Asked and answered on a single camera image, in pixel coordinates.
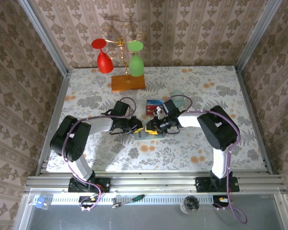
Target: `patterned wallpaper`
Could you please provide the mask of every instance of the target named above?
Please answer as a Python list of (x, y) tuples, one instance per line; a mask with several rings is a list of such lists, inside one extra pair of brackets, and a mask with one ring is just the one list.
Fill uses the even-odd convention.
[(0, 230), (12, 228), (61, 81), (17, 1), (0, 0)]
[(282, 0), (243, 75), (270, 161), (288, 190), (288, 0)]
[[(96, 67), (96, 38), (131, 22), (145, 66), (235, 65), (267, 0), (31, 0), (69, 68)], [(122, 66), (120, 56), (113, 60)]]

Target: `orange wooden block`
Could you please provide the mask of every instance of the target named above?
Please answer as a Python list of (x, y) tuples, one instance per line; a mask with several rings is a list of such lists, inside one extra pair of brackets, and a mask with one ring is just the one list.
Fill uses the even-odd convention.
[(144, 75), (133, 77), (128, 74), (129, 82), (127, 83), (126, 75), (112, 76), (112, 92), (121, 92), (126, 90), (142, 90), (145, 89)]

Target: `wine glass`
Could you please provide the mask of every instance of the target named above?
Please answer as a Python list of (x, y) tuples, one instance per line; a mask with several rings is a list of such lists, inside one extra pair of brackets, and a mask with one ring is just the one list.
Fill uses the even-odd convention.
[(107, 42), (102, 38), (96, 39), (92, 42), (92, 47), (94, 49), (100, 49), (100, 54), (97, 58), (97, 65), (101, 73), (110, 73), (113, 70), (112, 60), (102, 51), (102, 48), (104, 48), (106, 45)]
[(144, 74), (144, 63), (137, 52), (143, 49), (143, 43), (132, 41), (128, 43), (128, 49), (134, 52), (133, 57), (129, 61), (129, 73), (134, 77), (140, 77)]

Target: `purple cable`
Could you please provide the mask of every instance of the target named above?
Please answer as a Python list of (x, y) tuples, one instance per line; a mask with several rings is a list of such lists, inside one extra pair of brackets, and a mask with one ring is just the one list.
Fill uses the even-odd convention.
[(112, 118), (112, 117), (113, 117), (113, 118), (129, 118), (129, 117), (132, 117), (133, 114), (135, 113), (135, 110), (136, 110), (136, 103), (135, 103), (134, 99), (132, 99), (131, 97), (123, 97), (123, 98), (120, 99), (120, 101), (121, 101), (122, 99), (126, 99), (126, 98), (132, 100), (132, 102), (134, 103), (134, 111), (133, 111), (133, 113), (129, 114), (128, 116), (100, 115), (100, 116), (93, 116), (93, 117), (88, 117), (88, 118), (82, 118), (82, 119), (78, 120), (78, 121), (71, 127), (71, 129), (70, 129), (70, 131), (67, 133), (67, 136), (66, 136), (66, 138), (65, 138), (65, 140), (64, 140), (64, 143), (63, 143), (63, 147), (62, 147), (62, 157), (63, 157), (63, 160), (67, 163), (67, 165), (68, 165), (69, 169), (71, 170), (71, 172), (73, 173), (73, 175), (74, 175), (75, 177), (77, 177), (77, 179), (78, 179), (79, 181), (81, 181), (81, 182), (83, 182), (83, 183), (85, 183), (85, 184), (90, 184), (90, 185), (94, 186), (95, 188), (97, 188), (97, 190), (98, 190), (98, 199), (97, 199), (97, 201), (95, 202), (95, 204), (93, 204), (93, 205), (90, 207), (90, 210), (91, 210), (92, 208), (94, 208), (94, 207), (97, 205), (97, 203), (100, 201), (100, 198), (101, 198), (100, 188), (99, 188), (96, 184), (93, 184), (93, 183), (90, 183), (90, 182), (88, 182), (88, 181), (85, 181), (85, 180), (81, 179), (81, 178), (75, 173), (75, 171), (71, 168), (71, 166), (69, 165), (68, 160), (65, 158), (66, 143), (67, 143), (67, 140), (68, 140), (69, 136), (71, 135), (72, 131), (73, 131), (73, 130), (76, 128), (76, 126), (77, 126), (80, 122), (82, 122), (82, 121), (88, 121), (88, 120), (92, 120), (92, 119), (96, 119), (96, 118), (109, 118), (109, 117), (110, 117), (110, 118)]
[(186, 96), (186, 95), (182, 95), (182, 94), (177, 94), (177, 95), (171, 96), (171, 97), (167, 98), (167, 99), (165, 100), (165, 102), (171, 100), (173, 97), (185, 97), (185, 98), (188, 98), (189, 101), (190, 101), (190, 105), (188, 106), (188, 108), (186, 108), (186, 110), (190, 109), (191, 106), (193, 105), (192, 99), (191, 99), (190, 97), (188, 97), (188, 96)]
[[(226, 162), (226, 174), (227, 174), (227, 178), (226, 178), (226, 190), (227, 190), (227, 197), (228, 197), (228, 202), (229, 202), (229, 206), (230, 206), (230, 209), (232, 211), (232, 213), (234, 214), (235, 218), (242, 224), (247, 224), (248, 222), (248, 218), (246, 216), (246, 214), (239, 208), (236, 208), (236, 207), (233, 207), (232, 204), (231, 204), (231, 200), (230, 200), (230, 192), (229, 192), (229, 167), (230, 167), (230, 157), (231, 157), (231, 150), (239, 143), (240, 139), (241, 139), (241, 136), (240, 136), (240, 132), (239, 130), (237, 129), (237, 127), (225, 116), (223, 116), (222, 114), (219, 114), (217, 112), (214, 112), (214, 111), (207, 111), (207, 110), (197, 110), (197, 111), (188, 111), (190, 114), (200, 114), (200, 113), (211, 113), (211, 114), (214, 114), (214, 115), (217, 115), (221, 118), (223, 118), (226, 122), (228, 122), (232, 127), (233, 129), (236, 131), (238, 137), (237, 137), (237, 141), (231, 145), (228, 149), (228, 154), (227, 154), (227, 162)], [(242, 221), (238, 216), (237, 214), (234, 212), (234, 210), (242, 213), (242, 215), (244, 215), (245, 217), (245, 221)]]

